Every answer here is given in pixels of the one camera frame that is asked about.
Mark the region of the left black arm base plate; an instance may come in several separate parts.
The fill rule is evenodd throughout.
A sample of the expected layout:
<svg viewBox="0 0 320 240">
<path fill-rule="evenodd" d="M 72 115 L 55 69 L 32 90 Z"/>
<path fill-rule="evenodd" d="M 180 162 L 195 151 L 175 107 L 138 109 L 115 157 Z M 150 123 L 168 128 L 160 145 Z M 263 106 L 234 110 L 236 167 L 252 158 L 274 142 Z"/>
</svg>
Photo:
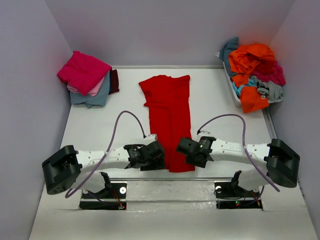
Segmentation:
<svg viewBox="0 0 320 240">
<path fill-rule="evenodd" d="M 81 210 L 125 211 L 127 209 L 127 182 L 112 181 L 112 190 L 103 189 L 97 193 L 83 191 L 79 202 Z"/>
</svg>

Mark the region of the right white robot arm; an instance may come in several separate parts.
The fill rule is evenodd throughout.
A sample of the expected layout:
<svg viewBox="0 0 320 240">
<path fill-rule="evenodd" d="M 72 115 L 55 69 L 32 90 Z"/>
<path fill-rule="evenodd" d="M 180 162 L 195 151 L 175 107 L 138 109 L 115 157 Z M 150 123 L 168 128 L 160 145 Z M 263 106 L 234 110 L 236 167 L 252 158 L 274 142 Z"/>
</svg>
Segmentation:
<svg viewBox="0 0 320 240">
<path fill-rule="evenodd" d="M 238 170 L 221 191 L 243 197 L 259 187 L 271 185 L 295 188 L 298 184 L 300 156 L 284 141 L 273 138 L 270 143 L 248 144 L 227 142 L 201 136 L 198 141 L 182 138 L 176 148 L 186 163 L 205 168 L 207 162 L 235 162 L 252 165 L 251 170 Z"/>
</svg>

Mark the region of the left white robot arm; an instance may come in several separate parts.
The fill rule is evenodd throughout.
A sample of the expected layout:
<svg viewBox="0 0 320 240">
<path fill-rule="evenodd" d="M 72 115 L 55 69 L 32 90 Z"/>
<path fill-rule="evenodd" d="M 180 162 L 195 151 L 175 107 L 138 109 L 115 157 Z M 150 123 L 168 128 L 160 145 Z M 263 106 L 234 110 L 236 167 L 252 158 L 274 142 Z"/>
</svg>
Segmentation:
<svg viewBox="0 0 320 240">
<path fill-rule="evenodd" d="M 66 145 L 41 166 L 48 195 L 76 189 L 98 193 L 112 189 L 108 169 L 164 169 L 165 150 L 157 140 L 127 144 L 107 152 L 75 150 L 73 145 Z"/>
</svg>

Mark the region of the red t shirt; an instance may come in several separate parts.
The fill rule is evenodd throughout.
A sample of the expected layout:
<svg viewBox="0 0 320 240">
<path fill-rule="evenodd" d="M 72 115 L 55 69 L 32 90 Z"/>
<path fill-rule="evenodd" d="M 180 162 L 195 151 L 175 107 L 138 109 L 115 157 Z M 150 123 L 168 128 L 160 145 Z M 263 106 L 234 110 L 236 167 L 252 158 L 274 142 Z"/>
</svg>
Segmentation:
<svg viewBox="0 0 320 240">
<path fill-rule="evenodd" d="M 192 137 L 190 80 L 189 75 L 158 75 L 138 83 L 149 111 L 150 132 L 157 134 L 164 147 L 165 168 L 171 173 L 195 171 L 193 165 L 186 163 L 186 157 L 176 151 L 182 138 Z"/>
</svg>

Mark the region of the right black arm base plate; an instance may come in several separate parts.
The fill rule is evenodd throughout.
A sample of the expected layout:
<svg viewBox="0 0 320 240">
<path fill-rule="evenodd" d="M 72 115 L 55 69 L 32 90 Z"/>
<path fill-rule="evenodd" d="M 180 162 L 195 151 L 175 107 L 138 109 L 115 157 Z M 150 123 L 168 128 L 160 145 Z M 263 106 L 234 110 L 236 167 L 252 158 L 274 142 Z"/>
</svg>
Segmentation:
<svg viewBox="0 0 320 240">
<path fill-rule="evenodd" d="M 263 209 L 261 192 L 248 191 L 240 187 L 232 187 L 231 182 L 214 183 L 214 195 L 218 210 Z"/>
</svg>

